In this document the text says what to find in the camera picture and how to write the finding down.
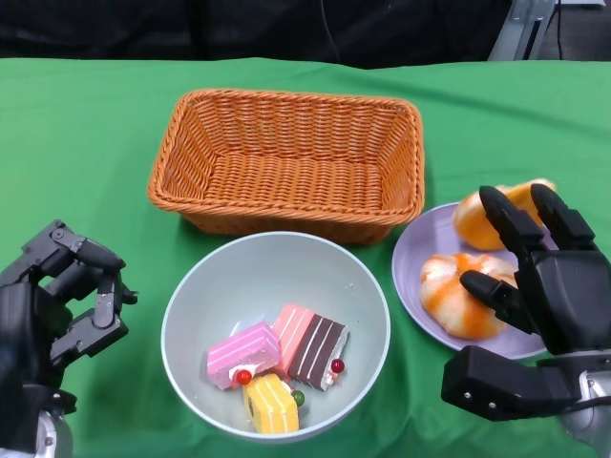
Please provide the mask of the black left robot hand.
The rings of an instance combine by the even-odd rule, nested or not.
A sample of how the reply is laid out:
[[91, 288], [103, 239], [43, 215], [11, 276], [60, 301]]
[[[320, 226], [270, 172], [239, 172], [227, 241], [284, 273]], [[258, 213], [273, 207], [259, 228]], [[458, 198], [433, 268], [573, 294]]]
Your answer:
[[124, 260], [55, 220], [1, 274], [1, 351], [26, 384], [58, 388], [65, 369], [127, 335], [137, 292]]

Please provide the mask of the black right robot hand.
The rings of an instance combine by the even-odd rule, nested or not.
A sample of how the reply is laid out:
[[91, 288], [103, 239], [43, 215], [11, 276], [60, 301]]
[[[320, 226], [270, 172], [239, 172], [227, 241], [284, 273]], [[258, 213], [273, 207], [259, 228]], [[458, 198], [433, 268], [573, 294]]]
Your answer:
[[543, 184], [530, 195], [542, 223], [492, 186], [479, 196], [487, 220], [518, 261], [515, 283], [469, 270], [462, 286], [505, 323], [536, 333], [553, 355], [610, 347], [610, 262], [581, 214]]

